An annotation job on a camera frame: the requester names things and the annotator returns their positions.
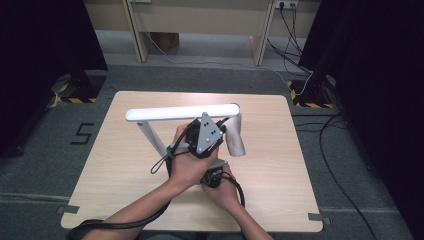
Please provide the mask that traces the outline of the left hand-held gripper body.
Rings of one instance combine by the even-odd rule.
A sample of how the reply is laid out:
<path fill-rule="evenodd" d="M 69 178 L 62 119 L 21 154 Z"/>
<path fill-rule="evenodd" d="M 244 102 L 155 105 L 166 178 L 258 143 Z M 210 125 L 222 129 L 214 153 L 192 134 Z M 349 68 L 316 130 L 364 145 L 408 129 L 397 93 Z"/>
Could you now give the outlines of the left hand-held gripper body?
<path fill-rule="evenodd" d="M 224 129 L 204 112 L 201 120 L 193 120 L 185 136 L 188 149 L 197 158 L 207 158 L 223 142 Z"/>

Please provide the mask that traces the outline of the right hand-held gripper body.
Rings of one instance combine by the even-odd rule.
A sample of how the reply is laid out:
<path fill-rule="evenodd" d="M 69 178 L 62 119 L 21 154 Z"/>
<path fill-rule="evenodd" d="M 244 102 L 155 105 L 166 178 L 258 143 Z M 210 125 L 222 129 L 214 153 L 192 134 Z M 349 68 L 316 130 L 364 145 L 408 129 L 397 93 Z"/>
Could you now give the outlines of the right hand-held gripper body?
<path fill-rule="evenodd" d="M 210 188 L 218 187 L 221 181 L 221 177 L 223 175 L 223 167 L 226 164 L 226 160 L 218 159 L 214 164 L 212 164 L 208 168 L 200 182 Z"/>

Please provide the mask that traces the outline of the white textured cloth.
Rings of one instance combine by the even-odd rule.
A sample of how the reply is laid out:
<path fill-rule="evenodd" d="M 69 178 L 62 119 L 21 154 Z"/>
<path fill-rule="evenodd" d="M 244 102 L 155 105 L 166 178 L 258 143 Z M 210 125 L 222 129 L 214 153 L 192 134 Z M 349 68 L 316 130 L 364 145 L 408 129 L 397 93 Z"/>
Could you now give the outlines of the white textured cloth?
<path fill-rule="evenodd" d="M 225 123 L 226 128 L 225 141 L 227 149 L 232 157 L 241 157 L 246 154 L 245 146 L 241 137 L 241 122 L 240 114 L 230 117 Z"/>

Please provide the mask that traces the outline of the person's right hand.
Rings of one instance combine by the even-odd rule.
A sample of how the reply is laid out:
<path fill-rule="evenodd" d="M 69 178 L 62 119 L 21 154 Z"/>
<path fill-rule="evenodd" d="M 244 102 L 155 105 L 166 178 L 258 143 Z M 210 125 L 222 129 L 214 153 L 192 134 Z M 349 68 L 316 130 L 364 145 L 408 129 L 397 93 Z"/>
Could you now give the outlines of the person's right hand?
<path fill-rule="evenodd" d="M 230 213 L 243 208 L 243 206 L 240 203 L 236 185 L 233 183 L 235 178 L 231 172 L 230 166 L 225 165 L 223 171 L 224 179 L 220 181 L 218 187 L 210 188 L 206 185 L 202 185 L 202 188 L 217 206 Z"/>

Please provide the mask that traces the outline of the person's left hand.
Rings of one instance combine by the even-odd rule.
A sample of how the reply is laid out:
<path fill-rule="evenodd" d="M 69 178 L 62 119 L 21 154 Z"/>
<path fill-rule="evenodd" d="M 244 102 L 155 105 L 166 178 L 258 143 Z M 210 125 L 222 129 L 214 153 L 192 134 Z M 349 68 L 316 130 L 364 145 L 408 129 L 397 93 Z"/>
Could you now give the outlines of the person's left hand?
<path fill-rule="evenodd" d="M 219 153 L 219 149 L 215 149 L 208 158 L 199 159 L 186 147 L 180 147 L 179 144 L 185 142 L 183 132 L 186 127 L 187 125 L 178 126 L 173 140 L 175 158 L 172 160 L 171 177 L 167 185 L 176 194 L 198 184 L 204 173 L 217 161 Z"/>

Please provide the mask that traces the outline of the black stand base hazard tape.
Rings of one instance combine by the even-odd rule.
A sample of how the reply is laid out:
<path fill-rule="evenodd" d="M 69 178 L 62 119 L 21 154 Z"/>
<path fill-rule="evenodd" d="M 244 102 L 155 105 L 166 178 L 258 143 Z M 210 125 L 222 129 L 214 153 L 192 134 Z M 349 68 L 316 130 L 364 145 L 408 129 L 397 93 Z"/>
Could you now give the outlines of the black stand base hazard tape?
<path fill-rule="evenodd" d="M 60 77 L 51 87 L 58 102 L 94 103 L 106 80 L 105 75 L 87 74 L 82 80 L 67 74 Z"/>
<path fill-rule="evenodd" d="M 328 109 L 334 107 L 323 84 L 313 81 L 311 76 L 306 80 L 289 80 L 287 84 L 291 100 L 297 107 Z"/>

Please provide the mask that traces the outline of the brown cardboard box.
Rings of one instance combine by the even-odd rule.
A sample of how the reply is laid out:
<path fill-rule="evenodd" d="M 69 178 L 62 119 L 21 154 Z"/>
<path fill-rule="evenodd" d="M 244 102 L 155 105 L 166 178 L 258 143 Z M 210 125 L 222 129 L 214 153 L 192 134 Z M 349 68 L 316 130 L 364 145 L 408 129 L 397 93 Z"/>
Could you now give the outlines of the brown cardboard box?
<path fill-rule="evenodd" d="M 179 46 L 178 33 L 152 32 L 151 37 L 156 45 L 164 52 L 170 51 Z"/>

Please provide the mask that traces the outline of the beige wooden desk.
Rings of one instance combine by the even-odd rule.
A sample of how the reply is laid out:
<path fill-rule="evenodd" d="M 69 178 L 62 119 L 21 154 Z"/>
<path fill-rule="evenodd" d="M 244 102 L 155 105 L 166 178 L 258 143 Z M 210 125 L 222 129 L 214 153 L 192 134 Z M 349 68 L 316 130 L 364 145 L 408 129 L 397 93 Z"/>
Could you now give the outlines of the beige wooden desk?
<path fill-rule="evenodd" d="M 149 32 L 241 35 L 250 38 L 253 62 L 259 66 L 266 39 L 308 36 L 321 0 L 288 0 L 295 8 L 280 18 L 280 0 L 83 0 L 96 30 L 128 31 L 139 62 L 147 60 Z"/>

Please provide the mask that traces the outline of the black tape floor mark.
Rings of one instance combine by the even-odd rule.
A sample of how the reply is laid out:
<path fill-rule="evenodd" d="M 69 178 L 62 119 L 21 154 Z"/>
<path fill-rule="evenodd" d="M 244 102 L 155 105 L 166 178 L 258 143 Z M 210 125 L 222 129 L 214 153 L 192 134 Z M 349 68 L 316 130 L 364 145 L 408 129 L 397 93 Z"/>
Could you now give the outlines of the black tape floor mark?
<path fill-rule="evenodd" d="M 91 128 L 93 126 L 94 123 L 81 123 L 75 133 L 77 140 L 73 140 L 71 145 L 87 145 L 92 136 Z"/>

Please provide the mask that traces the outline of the black curtain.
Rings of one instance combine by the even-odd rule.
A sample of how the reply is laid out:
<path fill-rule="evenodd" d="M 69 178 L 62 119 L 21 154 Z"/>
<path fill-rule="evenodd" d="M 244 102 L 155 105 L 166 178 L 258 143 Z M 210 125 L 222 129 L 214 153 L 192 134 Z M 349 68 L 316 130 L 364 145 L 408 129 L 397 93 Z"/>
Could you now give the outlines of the black curtain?
<path fill-rule="evenodd" d="M 0 0 L 0 157 L 19 149 L 59 77 L 106 68 L 83 0 Z"/>
<path fill-rule="evenodd" d="M 424 0 L 321 0 L 301 65 L 330 75 L 414 240 L 424 240 Z"/>

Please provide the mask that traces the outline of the wall power socket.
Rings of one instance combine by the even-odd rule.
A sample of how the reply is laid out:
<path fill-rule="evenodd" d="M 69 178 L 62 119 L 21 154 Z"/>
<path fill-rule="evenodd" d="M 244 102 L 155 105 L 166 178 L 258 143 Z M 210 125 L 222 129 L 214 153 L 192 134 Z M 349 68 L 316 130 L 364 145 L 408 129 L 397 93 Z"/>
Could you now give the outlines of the wall power socket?
<path fill-rule="evenodd" d="M 276 9 L 296 9 L 298 5 L 298 0 L 276 0 L 275 8 Z"/>

